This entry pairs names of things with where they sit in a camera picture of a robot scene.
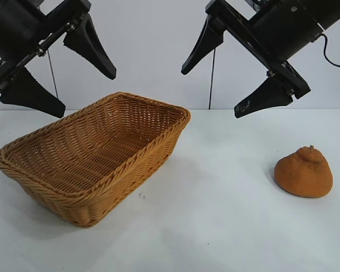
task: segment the black cable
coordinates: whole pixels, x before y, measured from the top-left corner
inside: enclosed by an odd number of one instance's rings
[[[326,54],[326,49],[328,48],[328,42],[329,42],[329,39],[328,39],[327,35],[321,34],[320,37],[321,37],[321,36],[325,38],[325,46],[324,46],[324,57],[325,57],[325,59],[326,59],[328,62],[330,62],[332,65],[334,65],[334,66],[340,68],[340,65],[339,65],[339,64],[336,64],[336,63],[334,63],[334,62],[332,62],[332,61],[328,58],[328,56],[327,56],[327,54]]]

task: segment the white table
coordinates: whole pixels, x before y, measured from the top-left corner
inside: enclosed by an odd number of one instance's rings
[[[340,110],[192,114],[167,163],[90,229],[0,172],[0,271],[340,271]],[[0,111],[0,148],[54,120]],[[272,178],[278,159],[309,145],[333,171],[325,198],[294,197]]]

